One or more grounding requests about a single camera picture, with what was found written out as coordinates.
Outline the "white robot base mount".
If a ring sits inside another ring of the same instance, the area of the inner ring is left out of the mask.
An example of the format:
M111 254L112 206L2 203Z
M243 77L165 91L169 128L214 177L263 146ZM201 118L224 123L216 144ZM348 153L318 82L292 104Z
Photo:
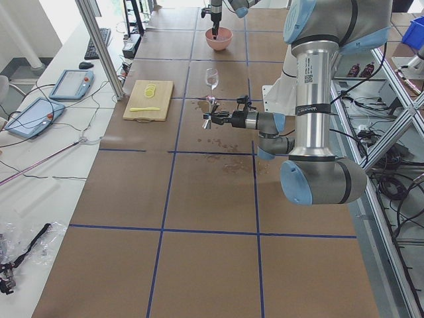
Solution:
M273 85L262 86L262 96L266 112L295 115L297 84L297 60L289 45L282 66L281 76Z

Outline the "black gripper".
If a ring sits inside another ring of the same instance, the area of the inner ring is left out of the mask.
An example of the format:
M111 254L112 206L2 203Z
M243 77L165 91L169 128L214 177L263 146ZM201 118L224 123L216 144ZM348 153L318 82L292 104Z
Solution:
M222 0L210 0L211 20L213 21L212 36L213 40L217 39L219 34L219 22L222 19Z
M204 119L211 119L211 122L216 125L224 125L225 123L230 123L232 127L235 128L246 128L246 119L248 117L248 112L246 111L234 111L231 115L227 111L219 111L215 113L204 113Z

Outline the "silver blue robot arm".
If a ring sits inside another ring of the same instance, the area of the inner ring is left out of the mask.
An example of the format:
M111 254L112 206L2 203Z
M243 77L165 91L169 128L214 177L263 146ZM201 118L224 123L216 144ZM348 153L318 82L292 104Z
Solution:
M285 196L299 205L344 204L366 189L365 171L330 149L331 81L341 54L371 50L388 39L391 1L291 1L284 41L297 62L295 136L283 137L286 117L255 111L248 97L241 110L218 111L215 101L203 116L205 128L231 124L258 131L258 155L287 154L280 168Z
M251 1L228 1L229 5L235 12L238 18L243 18L248 10L255 6L259 1L251 0ZM204 18L205 15L210 15L211 21L213 23L212 26L212 35L213 39L216 39L219 34L219 24L222 19L222 0L210 0L208 6L202 9L201 17Z

